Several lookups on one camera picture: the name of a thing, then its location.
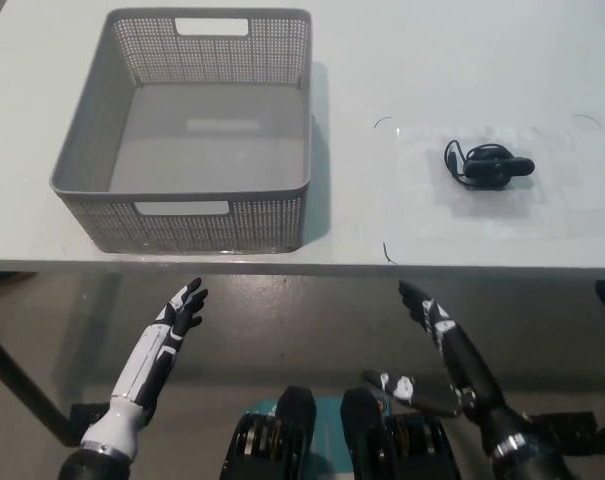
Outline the black and white right hand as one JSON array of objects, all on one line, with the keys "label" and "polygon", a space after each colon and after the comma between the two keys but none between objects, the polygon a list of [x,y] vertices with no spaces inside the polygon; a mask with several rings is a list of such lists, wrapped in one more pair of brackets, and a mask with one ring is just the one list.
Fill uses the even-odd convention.
[{"label": "black and white right hand", "polygon": [[442,386],[379,370],[364,370],[362,378],[404,406],[450,418],[464,415],[476,425],[492,411],[505,407],[495,377],[462,326],[434,297],[410,282],[401,280],[398,290],[410,317],[440,353],[449,384]]}]

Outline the white and black left hand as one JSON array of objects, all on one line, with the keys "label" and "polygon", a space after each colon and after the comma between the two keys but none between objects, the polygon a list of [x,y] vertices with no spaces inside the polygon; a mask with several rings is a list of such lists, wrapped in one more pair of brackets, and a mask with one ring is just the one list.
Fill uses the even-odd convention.
[{"label": "white and black left hand", "polygon": [[197,277],[183,286],[145,328],[112,391],[113,398],[140,407],[146,423],[153,417],[187,333],[202,322],[199,311],[208,290],[201,285]]}]

